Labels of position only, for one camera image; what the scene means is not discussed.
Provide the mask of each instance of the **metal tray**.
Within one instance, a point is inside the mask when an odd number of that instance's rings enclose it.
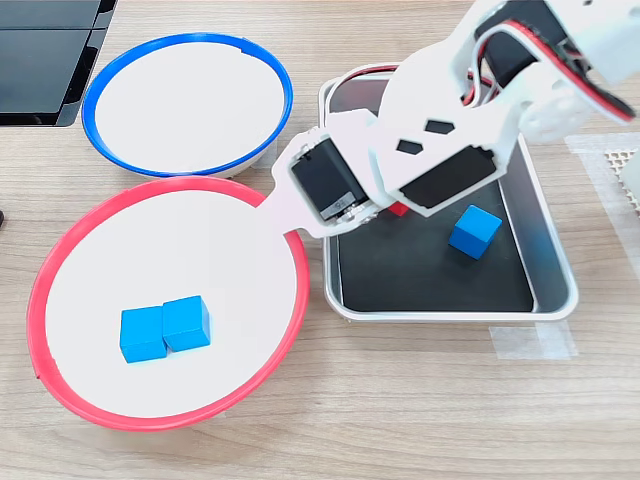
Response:
[[[354,79],[336,92],[331,111],[377,114],[388,76]],[[324,103],[335,80],[319,94]],[[469,205],[502,218],[478,261],[448,245]],[[565,318],[578,288],[531,158],[522,139],[508,173],[425,219],[382,212],[354,232],[324,240],[325,295],[353,322],[539,322]]]

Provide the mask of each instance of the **black tray bottom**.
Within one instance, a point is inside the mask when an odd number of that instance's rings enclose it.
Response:
[[[451,247],[469,205],[503,223],[480,260]],[[531,312],[533,296],[497,182],[430,218],[409,211],[338,238],[344,306],[358,312]]]

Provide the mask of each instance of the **cable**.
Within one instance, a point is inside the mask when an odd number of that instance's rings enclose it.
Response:
[[[349,72],[345,73],[338,80],[336,80],[336,82],[333,84],[333,87],[331,87],[331,90],[329,90],[329,93],[327,94],[327,98],[325,99],[325,112],[331,111],[330,106],[331,106],[331,100],[333,99],[333,96],[338,91],[338,89],[348,81],[353,80],[354,78],[357,78],[357,77],[361,77],[363,75],[371,74],[371,73],[395,72],[398,66],[399,64],[397,63],[376,63],[376,64],[370,64],[370,65],[363,65],[361,67],[354,68],[353,70],[350,70]],[[473,74],[471,73],[471,71],[469,71],[469,73],[467,74],[467,78],[469,80],[473,80]],[[481,82],[481,85],[484,85],[488,88],[492,88],[494,86],[494,81],[488,77],[482,76],[480,78],[480,82]],[[472,88],[471,92],[469,92],[465,100],[463,100],[463,104],[465,101],[467,101],[467,99],[469,102],[471,102],[471,100],[473,100],[473,97],[474,97],[474,90]]]
[[[590,84],[585,78],[581,77],[578,73],[574,72],[564,60],[541,38],[535,33],[529,30],[526,26],[518,23],[514,20],[496,25],[495,27],[487,30],[480,38],[478,38],[476,45],[473,49],[472,58],[475,60],[472,66],[472,72],[474,75],[474,89],[479,91],[480,82],[478,80],[480,74],[480,61],[484,55],[484,51],[487,48],[489,39],[496,33],[506,33],[517,40],[522,46],[524,46],[529,53],[538,59],[538,61],[546,63],[552,66],[558,71],[558,74],[562,79],[594,109],[602,113],[603,115],[625,125],[630,123],[634,114],[626,105],[620,102],[615,97],[609,95],[606,92],[600,91],[594,85]],[[474,96],[470,107],[475,107],[479,102],[479,96]],[[616,105],[613,102],[619,102],[621,105]]]
[[[469,70],[469,73],[467,74],[467,78],[469,80],[473,80],[474,77],[473,77],[473,73],[471,72],[471,70]],[[493,80],[491,80],[488,77],[484,77],[484,76],[480,77],[480,83],[481,83],[481,85],[484,85],[485,87],[488,87],[490,89],[493,89],[493,87],[496,85]],[[475,93],[476,93],[475,86],[472,86],[471,90],[466,95],[466,97],[464,97],[462,99],[462,105],[464,105],[465,107],[468,106],[471,103],[471,101],[474,99]]]
[[[362,75],[368,75],[371,73],[383,73],[383,72],[395,72],[398,68],[397,63],[374,63],[370,65],[363,65],[358,68],[354,68],[349,72],[345,73],[341,76],[331,87],[329,93],[327,94],[327,98],[324,101],[324,111],[329,113],[331,111],[331,99],[335,95],[338,88],[347,83],[349,80],[353,80],[356,77],[361,77]]]

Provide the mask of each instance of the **blue rim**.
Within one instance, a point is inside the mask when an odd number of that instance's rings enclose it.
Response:
[[[118,158],[104,143],[102,137],[98,133],[98,128],[96,126],[96,105],[98,100],[100,99],[100,95],[104,91],[107,84],[111,81],[113,77],[116,76],[120,70],[122,70],[127,65],[133,63],[139,58],[151,53],[156,50],[160,50],[161,48],[170,47],[172,45],[177,45],[180,43],[192,43],[192,42],[210,42],[210,43],[222,43],[224,45],[231,45],[233,47],[237,47],[240,51],[246,55],[251,55],[259,60],[262,60],[264,63],[269,65],[274,72],[278,75],[280,82],[282,83],[282,89],[284,91],[284,109],[282,111],[282,116],[280,117],[280,123],[274,130],[274,132],[267,138],[259,147],[255,148],[251,152],[246,155],[229,162],[225,165],[221,165],[214,168],[209,168],[207,170],[200,170],[197,172],[155,172],[153,170],[145,170],[143,168],[134,167]],[[260,153],[262,150],[267,148],[267,146],[275,140],[275,138],[282,132],[282,129],[287,123],[289,119],[289,115],[291,115],[291,109],[293,108],[293,85],[291,84],[291,79],[289,78],[289,74],[285,70],[284,66],[280,63],[280,61],[274,57],[269,51],[262,48],[260,45],[257,45],[246,38],[232,37],[230,35],[223,35],[219,33],[183,33],[179,35],[171,35],[169,37],[158,38],[156,40],[151,40],[150,42],[143,43],[142,45],[138,45],[135,48],[132,48],[128,52],[123,53],[118,58],[113,60],[109,65],[107,65],[104,70],[102,70],[98,76],[96,76],[95,80],[87,90],[87,94],[84,99],[84,104],[82,105],[82,124],[84,126],[84,130],[87,134],[87,137],[93,144],[93,146],[98,150],[104,157],[111,160],[116,165],[119,165],[127,170],[131,170],[133,172],[142,173],[144,175],[151,175],[154,177],[175,177],[180,175],[211,175],[212,173],[219,173],[230,168],[236,167],[241,163],[246,162],[247,160],[253,158],[255,155]]]

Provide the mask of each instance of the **tape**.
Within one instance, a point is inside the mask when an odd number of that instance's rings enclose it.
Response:
[[[619,177],[624,171],[625,160],[629,161],[633,152],[640,147],[640,133],[572,135],[565,141],[571,152],[580,157],[629,262],[640,279],[640,219],[635,198],[629,195],[629,190]]]
[[[532,327],[489,327],[500,360],[568,360],[578,355],[566,320]]]

